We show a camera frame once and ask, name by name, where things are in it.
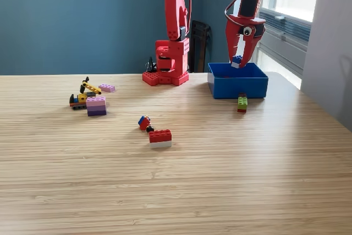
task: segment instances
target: red robotic arm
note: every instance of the red robotic arm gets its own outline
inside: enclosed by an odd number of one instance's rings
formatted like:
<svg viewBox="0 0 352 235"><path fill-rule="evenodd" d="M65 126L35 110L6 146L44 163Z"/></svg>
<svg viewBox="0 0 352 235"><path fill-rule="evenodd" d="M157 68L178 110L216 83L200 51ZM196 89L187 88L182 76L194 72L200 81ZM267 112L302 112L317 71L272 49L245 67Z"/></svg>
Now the red robotic arm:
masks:
<svg viewBox="0 0 352 235"><path fill-rule="evenodd" d="M244 35L245 51L241 62L238 63L239 68L244 67L250 60L256 44L265 32L265 20L256 18L259 6L260 0L241 0L238 16L225 14L228 19L226 37L231 62L236 55L240 35ZM149 80L152 78L150 75L149 77L144 75L144 81L153 85L158 83L180 85L188 80L189 39L186 36L190 27L191 0L189 12L185 6L185 0L165 0L165 13L169 41L156 42L157 74L155 76L159 81Z"/></svg>

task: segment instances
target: white lego brick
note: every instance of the white lego brick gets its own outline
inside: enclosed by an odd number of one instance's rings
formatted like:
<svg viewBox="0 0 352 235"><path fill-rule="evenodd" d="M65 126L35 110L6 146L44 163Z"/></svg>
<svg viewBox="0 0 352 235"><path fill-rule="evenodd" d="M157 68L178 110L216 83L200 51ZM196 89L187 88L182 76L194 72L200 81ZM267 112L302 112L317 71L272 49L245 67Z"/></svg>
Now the white lego brick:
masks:
<svg viewBox="0 0 352 235"><path fill-rule="evenodd" d="M235 62L233 62L231 64L231 66L234 67L234 68L240 68L240 64L239 63L235 63Z"/></svg>
<svg viewBox="0 0 352 235"><path fill-rule="evenodd" d="M162 141L160 143L149 143L151 149L171 147L172 141Z"/></svg>

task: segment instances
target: green lego brick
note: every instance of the green lego brick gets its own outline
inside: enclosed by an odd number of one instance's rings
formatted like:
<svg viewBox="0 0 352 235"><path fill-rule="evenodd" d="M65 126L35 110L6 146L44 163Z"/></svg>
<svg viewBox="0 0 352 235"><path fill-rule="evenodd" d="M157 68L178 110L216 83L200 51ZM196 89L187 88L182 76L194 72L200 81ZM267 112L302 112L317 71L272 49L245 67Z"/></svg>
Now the green lego brick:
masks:
<svg viewBox="0 0 352 235"><path fill-rule="evenodd" d="M239 97L238 98L238 109L239 110L247 110L248 101L247 97Z"/></svg>

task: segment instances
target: blue plastic bin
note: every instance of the blue plastic bin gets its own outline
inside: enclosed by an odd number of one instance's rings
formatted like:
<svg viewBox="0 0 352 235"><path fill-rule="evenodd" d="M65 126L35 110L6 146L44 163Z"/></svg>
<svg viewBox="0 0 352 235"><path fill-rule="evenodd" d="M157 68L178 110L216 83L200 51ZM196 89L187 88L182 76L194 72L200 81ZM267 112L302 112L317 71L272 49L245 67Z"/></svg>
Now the blue plastic bin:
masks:
<svg viewBox="0 0 352 235"><path fill-rule="evenodd" d="M246 93L249 99L266 97L268 76L255 63L237 69L230 63L209 63L208 84L215 99L237 99Z"/></svg>

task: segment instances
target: black chair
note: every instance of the black chair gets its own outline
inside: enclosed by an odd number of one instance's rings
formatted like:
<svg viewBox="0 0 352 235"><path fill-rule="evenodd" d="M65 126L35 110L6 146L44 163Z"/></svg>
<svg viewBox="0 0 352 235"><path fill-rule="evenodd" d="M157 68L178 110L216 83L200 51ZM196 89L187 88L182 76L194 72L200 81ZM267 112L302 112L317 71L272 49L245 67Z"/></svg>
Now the black chair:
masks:
<svg viewBox="0 0 352 235"><path fill-rule="evenodd" d="M193 20L189 52L189 72L204 73L206 48L211 47L211 29L208 24Z"/></svg>

